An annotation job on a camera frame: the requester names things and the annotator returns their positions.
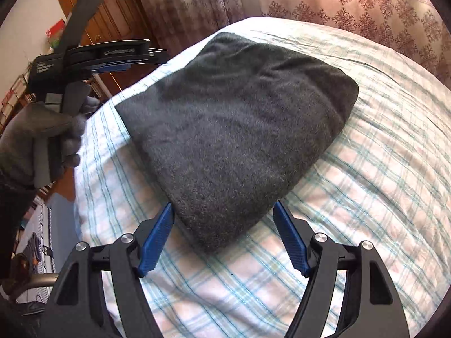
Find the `white wall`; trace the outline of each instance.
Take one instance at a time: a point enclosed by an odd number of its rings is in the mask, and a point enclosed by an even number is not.
[[[0,100],[28,62],[47,53],[46,31],[64,17],[58,0],[17,0],[0,26]]]

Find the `patterned curtain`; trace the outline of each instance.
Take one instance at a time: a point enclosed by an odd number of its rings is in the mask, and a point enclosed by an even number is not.
[[[141,0],[154,36],[172,56],[244,19],[242,0]]]
[[[429,0],[260,0],[263,15],[345,29],[391,47],[451,89],[451,36]]]

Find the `bed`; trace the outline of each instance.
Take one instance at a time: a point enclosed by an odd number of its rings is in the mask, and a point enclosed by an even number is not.
[[[371,240],[396,285],[415,336],[451,285],[451,92],[414,61],[344,30],[250,18],[220,31],[339,67],[359,98],[339,137],[286,195],[295,217],[340,243]],[[181,69],[211,37],[122,91],[87,123],[75,172],[82,239],[111,243],[167,201],[114,106]],[[343,298],[339,272],[323,337]],[[195,252],[174,227],[143,290],[166,337],[283,337],[307,280],[293,269],[271,214],[216,256]],[[107,306],[121,330],[111,277]]]

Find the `gray glove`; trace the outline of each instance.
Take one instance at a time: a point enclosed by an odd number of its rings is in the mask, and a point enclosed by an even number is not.
[[[0,170],[16,186],[29,188],[34,183],[33,142],[38,138],[61,135],[61,154],[64,167],[74,168],[80,163],[76,152],[81,146],[81,137],[86,126],[85,114],[94,112],[99,100],[86,97],[80,114],[75,117],[45,108],[41,103],[32,103],[22,109],[5,128],[0,138]]]

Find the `dark gray towel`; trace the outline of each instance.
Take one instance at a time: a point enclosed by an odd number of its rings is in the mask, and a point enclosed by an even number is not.
[[[316,58],[220,33],[184,69],[116,109],[177,216],[213,252],[299,182],[358,92]]]

